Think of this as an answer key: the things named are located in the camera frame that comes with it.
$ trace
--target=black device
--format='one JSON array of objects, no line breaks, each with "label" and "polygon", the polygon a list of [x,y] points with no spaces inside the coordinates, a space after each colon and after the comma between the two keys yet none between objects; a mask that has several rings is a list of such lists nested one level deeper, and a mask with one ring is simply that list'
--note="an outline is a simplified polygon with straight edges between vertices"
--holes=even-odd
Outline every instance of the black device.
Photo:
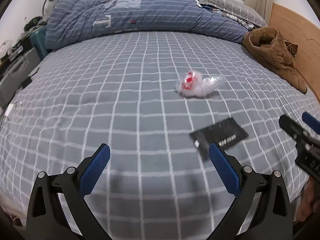
[{"label": "black device", "polygon": [[296,141],[298,156],[295,163],[320,183],[320,142],[287,115],[279,118],[279,125]]},{"label": "black device", "polygon": [[32,27],[37,26],[37,24],[42,20],[41,16],[33,17],[24,27],[23,30],[25,32],[29,31]]},{"label": "black device", "polygon": [[[279,171],[270,175],[256,173],[250,166],[241,166],[235,157],[214,143],[209,147],[209,155],[227,191],[236,198],[207,240],[316,239],[320,233],[320,212],[308,223],[293,225],[288,193]],[[58,175],[38,173],[29,201],[26,230],[13,227],[0,208],[1,237],[6,240],[112,240],[84,200],[109,159],[110,148],[102,144],[77,168],[69,167]],[[237,235],[257,192],[261,192],[261,196],[251,224],[247,231]],[[58,193],[64,194],[82,236],[71,230]]]}]

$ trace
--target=human hand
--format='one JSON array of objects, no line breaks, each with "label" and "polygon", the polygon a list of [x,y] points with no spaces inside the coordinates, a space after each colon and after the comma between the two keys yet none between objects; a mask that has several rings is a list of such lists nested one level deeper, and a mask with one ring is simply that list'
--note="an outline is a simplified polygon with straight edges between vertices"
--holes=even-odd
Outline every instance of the human hand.
[{"label": "human hand", "polygon": [[314,203],[315,199],[315,186],[314,186],[314,179],[312,177],[309,177],[309,181],[307,184],[307,187],[304,191],[303,199],[301,201],[301,204],[298,208],[296,218],[298,221],[303,222],[307,219],[308,216],[311,215],[311,213],[316,212],[317,208],[319,207],[320,200]]}]

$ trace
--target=red and white wrapper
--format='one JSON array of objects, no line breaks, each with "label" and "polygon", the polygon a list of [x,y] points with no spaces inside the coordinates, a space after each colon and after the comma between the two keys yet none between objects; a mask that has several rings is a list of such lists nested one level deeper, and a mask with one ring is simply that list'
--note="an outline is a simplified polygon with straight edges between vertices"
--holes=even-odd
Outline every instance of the red and white wrapper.
[{"label": "red and white wrapper", "polygon": [[183,79],[179,79],[176,91],[185,97],[205,97],[212,93],[218,86],[224,83],[222,76],[210,76],[202,79],[202,74],[197,71],[186,73]]}]

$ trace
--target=blue gripper pad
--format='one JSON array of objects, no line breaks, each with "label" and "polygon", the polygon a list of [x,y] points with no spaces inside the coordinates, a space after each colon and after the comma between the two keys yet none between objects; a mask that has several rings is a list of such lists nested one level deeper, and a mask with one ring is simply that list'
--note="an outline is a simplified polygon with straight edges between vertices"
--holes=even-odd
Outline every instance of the blue gripper pad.
[{"label": "blue gripper pad", "polygon": [[315,131],[317,134],[320,135],[320,122],[314,118],[311,114],[308,112],[304,112],[302,114],[302,120],[305,122],[308,126],[311,127],[313,131]]},{"label": "blue gripper pad", "polygon": [[79,194],[82,197],[91,194],[109,160],[110,148],[108,145],[105,145],[91,161],[80,178]]},{"label": "blue gripper pad", "polygon": [[241,188],[240,179],[236,171],[214,143],[209,147],[209,156],[227,191],[237,198],[240,195]]}]

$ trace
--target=gray checkered bed sheet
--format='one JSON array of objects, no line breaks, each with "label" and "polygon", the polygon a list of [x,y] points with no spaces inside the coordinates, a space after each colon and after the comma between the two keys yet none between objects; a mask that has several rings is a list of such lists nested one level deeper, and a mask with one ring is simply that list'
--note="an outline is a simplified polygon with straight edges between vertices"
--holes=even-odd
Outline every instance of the gray checkered bed sheet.
[{"label": "gray checkered bed sheet", "polygon": [[[210,98],[184,99],[174,87],[190,69],[226,82]],[[111,160],[85,199],[114,239],[207,238],[233,196],[188,134],[230,116],[249,137],[227,153],[257,172],[281,171],[292,200],[307,176],[278,118],[320,117],[311,91],[301,94],[241,45],[177,32],[115,34],[52,52],[13,102],[0,132],[1,190],[26,212],[38,172],[61,173],[107,143]]]}]

